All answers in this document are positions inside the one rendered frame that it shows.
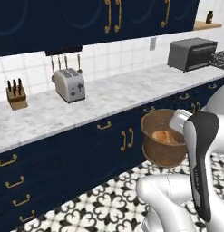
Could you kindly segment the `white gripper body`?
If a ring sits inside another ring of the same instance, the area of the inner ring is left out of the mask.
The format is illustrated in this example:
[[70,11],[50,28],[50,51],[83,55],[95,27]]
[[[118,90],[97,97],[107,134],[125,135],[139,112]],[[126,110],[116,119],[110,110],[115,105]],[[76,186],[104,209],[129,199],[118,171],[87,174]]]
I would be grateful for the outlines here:
[[172,118],[170,119],[169,126],[179,132],[183,133],[183,125],[185,121],[192,115],[191,112],[183,110],[183,109],[177,109]]

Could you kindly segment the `golden bread loaf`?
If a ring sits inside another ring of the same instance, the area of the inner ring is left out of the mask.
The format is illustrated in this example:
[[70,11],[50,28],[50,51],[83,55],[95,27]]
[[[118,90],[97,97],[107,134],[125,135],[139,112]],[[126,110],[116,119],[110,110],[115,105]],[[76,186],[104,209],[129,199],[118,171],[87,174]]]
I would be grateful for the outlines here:
[[174,139],[172,133],[167,130],[156,130],[151,135],[155,140],[168,144],[177,144],[178,142]]

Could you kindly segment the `brown round basket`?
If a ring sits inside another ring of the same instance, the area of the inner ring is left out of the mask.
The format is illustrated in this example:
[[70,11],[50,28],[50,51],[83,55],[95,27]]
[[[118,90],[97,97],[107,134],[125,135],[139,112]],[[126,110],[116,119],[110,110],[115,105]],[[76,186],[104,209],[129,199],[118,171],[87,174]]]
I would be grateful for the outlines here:
[[[143,133],[142,151],[147,160],[161,167],[176,167],[186,157],[186,145],[183,136],[169,126],[174,110],[159,109],[147,113],[141,119]],[[151,135],[155,131],[170,131],[177,144],[163,143]]]

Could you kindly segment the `navy base cabinet run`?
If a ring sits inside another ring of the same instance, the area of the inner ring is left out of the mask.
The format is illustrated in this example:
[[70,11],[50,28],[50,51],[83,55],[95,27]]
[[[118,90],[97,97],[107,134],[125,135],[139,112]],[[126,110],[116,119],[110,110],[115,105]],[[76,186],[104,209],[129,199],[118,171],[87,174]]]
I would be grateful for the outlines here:
[[[209,84],[213,83],[217,84],[217,88],[209,89]],[[22,226],[24,223],[19,217],[26,211],[34,209],[34,218],[37,218],[142,163],[141,118],[147,114],[143,113],[144,108],[154,106],[156,110],[183,108],[190,111],[193,102],[199,102],[202,108],[223,84],[224,76],[187,91],[147,101],[128,111],[103,116],[98,121],[0,151],[0,156],[17,155],[17,162],[0,168],[0,232],[9,232]],[[190,96],[188,99],[179,99],[180,95],[186,93]],[[110,128],[97,129],[98,124],[104,126],[107,121],[112,123]],[[133,128],[134,132],[132,148],[128,148],[129,128]],[[16,183],[20,176],[24,176],[24,183],[14,188],[5,186],[6,181]],[[26,194],[31,195],[30,200],[15,207],[12,200],[23,201]]]

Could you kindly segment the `grey toaster oven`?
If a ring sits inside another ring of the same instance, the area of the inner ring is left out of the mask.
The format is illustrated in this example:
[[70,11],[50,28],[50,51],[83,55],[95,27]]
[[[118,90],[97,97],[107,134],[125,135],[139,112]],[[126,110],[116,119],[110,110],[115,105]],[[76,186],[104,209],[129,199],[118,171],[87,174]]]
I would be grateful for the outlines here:
[[167,64],[184,73],[211,64],[218,43],[199,37],[174,41],[170,44]]

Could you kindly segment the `black hob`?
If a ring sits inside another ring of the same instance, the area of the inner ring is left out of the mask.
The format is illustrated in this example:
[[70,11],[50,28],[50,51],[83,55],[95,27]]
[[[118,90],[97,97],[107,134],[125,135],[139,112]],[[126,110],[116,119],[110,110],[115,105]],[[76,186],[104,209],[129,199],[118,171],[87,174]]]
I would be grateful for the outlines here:
[[224,50],[212,56],[211,65],[224,70]]

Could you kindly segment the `white toaster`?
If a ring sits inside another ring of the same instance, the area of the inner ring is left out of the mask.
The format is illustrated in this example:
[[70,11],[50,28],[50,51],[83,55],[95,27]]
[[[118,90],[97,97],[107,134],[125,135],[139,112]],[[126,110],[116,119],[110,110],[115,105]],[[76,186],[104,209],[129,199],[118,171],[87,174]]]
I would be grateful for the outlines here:
[[85,99],[85,84],[83,76],[73,68],[54,72],[52,81],[56,92],[68,103]]

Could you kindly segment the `wooden knife block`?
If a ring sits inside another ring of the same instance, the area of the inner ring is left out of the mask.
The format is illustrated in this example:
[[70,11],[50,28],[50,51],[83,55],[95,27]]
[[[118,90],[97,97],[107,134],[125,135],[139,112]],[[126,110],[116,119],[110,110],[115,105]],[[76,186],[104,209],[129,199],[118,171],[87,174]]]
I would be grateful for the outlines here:
[[13,89],[6,89],[6,96],[13,111],[23,109],[28,106],[23,87],[17,88],[15,92]]

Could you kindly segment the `wooden wall shelf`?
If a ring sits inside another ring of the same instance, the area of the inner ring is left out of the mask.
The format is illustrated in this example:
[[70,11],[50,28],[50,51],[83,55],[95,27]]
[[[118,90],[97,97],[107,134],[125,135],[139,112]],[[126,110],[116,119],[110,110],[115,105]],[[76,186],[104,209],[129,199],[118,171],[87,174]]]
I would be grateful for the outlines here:
[[194,23],[193,30],[194,31],[208,30],[208,29],[213,29],[213,28],[219,28],[221,26],[222,24],[216,24],[216,23],[207,24],[206,22],[203,22],[203,21],[196,21]]

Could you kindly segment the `navy wall cabinet door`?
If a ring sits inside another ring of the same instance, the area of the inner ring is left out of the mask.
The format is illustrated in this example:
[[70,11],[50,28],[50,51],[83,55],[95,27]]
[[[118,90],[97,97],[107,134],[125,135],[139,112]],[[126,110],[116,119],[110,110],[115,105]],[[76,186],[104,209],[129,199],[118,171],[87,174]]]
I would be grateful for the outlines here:
[[[157,13],[158,0],[122,0],[122,23],[116,40],[145,37],[150,31]],[[118,5],[113,5],[114,26],[118,24]]]
[[48,48],[52,0],[0,0],[0,57]]
[[[199,1],[200,0],[170,0],[168,23],[165,27],[161,27],[161,34],[192,31]],[[164,0],[159,0],[159,3],[160,19],[163,21],[166,17],[167,5],[164,3]]]
[[108,24],[108,7],[104,0],[53,0],[53,48],[108,43],[115,40],[113,22]]

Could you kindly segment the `black utensil rail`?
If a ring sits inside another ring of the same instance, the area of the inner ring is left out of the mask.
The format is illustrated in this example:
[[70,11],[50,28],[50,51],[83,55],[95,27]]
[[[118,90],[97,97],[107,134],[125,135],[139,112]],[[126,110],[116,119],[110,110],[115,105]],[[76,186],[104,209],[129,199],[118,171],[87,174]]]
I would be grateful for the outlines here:
[[83,50],[83,46],[68,46],[68,47],[61,47],[61,48],[55,48],[51,50],[44,51],[46,56],[53,56],[58,54],[65,54],[65,53],[78,53]]

